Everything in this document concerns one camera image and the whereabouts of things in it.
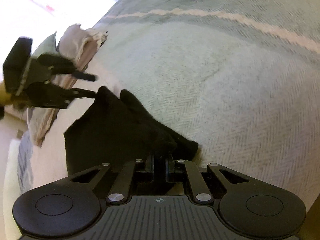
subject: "floor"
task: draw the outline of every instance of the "floor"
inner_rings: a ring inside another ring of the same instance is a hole
[[[11,139],[16,138],[18,130],[26,131],[26,122],[6,114],[4,119],[0,121],[0,239],[5,239],[4,219],[2,214],[2,196],[5,170],[8,160],[8,151]]]
[[[299,232],[301,240],[320,239],[320,195],[307,213],[306,220]]]

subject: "white sheet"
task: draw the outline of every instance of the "white sheet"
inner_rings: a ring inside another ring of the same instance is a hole
[[[18,154],[20,141],[12,139],[9,147],[7,168],[3,186],[3,217],[6,240],[17,240],[21,233],[12,216],[12,207],[20,196],[18,183]]]

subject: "bed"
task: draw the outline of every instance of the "bed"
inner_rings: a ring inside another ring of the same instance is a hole
[[[120,0],[87,71],[132,92],[160,122],[220,163],[298,195],[320,193],[320,0]],[[21,191],[67,176],[63,132],[92,99],[60,110],[28,155]],[[28,141],[28,134],[20,144]]]
[[[19,169],[19,145],[19,140],[11,140],[4,176],[2,214],[4,218],[4,233],[6,236],[6,240],[17,240],[21,236],[21,233],[12,216],[13,204],[21,193],[18,183],[19,178],[17,175],[17,170]]]

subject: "textured grip surface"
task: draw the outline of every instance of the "textured grip surface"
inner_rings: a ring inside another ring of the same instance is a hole
[[[24,236],[21,240],[33,238]],[[191,203],[187,196],[133,196],[107,208],[102,218],[72,240],[245,240],[225,227],[213,209]],[[288,240],[298,240],[291,236]]]

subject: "crosshair marking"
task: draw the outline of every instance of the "crosshair marking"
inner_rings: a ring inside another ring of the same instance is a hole
[[[163,198],[160,198],[160,197],[159,197],[159,198],[156,199],[156,201],[161,204],[161,203],[162,203],[163,201],[165,201],[165,200],[164,200]]]

